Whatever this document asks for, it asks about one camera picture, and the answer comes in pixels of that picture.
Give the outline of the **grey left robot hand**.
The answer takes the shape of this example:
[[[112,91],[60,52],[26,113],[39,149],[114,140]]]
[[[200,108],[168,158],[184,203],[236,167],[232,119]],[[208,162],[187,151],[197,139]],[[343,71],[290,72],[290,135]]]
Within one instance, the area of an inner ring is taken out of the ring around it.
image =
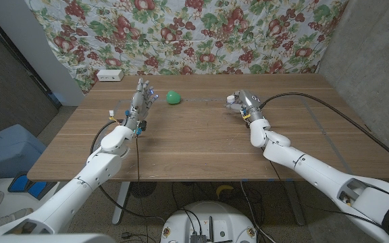
[[[159,95],[154,93],[153,87],[149,87],[149,81],[144,81],[143,78],[139,78],[136,92],[132,97],[128,110],[129,115],[126,118],[124,126],[133,131],[137,130],[139,123],[145,121],[149,109],[158,97]]]

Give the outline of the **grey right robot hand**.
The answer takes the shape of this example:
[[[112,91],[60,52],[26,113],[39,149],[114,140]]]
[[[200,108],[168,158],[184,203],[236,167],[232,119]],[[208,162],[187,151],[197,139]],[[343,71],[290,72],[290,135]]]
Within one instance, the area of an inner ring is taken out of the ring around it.
[[[226,99],[226,108],[239,112],[246,123],[264,118],[260,108],[261,101],[251,91],[237,90]]]

